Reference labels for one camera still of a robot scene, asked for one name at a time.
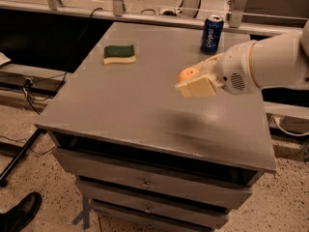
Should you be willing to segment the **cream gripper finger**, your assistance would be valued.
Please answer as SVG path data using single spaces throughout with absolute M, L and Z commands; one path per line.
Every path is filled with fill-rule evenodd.
M 185 98 L 202 98 L 215 96 L 224 83 L 214 74 L 193 76 L 176 85 L 177 91 Z
M 214 66 L 221 57 L 222 57 L 222 53 L 218 53 L 204 61 L 201 61 L 195 64 L 193 68 L 197 69 L 199 72 L 213 73 Z

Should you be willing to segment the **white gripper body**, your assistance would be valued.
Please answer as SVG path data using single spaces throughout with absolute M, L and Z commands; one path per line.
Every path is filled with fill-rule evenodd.
M 215 72 L 230 94 L 252 94 L 260 90 L 251 69 L 255 41 L 240 43 L 225 51 L 215 64 Z

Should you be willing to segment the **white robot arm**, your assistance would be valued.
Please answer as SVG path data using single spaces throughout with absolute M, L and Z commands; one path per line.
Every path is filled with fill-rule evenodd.
M 263 89 L 306 90 L 309 73 L 309 21 L 301 32 L 239 43 L 181 71 L 177 91 L 185 98 L 234 95 Z

